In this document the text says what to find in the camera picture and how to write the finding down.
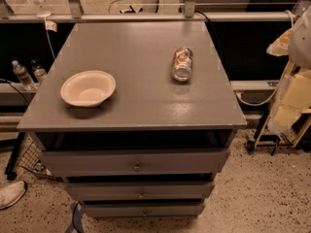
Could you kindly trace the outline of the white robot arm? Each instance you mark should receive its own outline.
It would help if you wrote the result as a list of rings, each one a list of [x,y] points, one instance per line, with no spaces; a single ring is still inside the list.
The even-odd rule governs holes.
[[[289,13],[292,27],[277,38],[266,52],[274,56],[287,55],[295,65],[311,69],[311,7],[294,20]]]

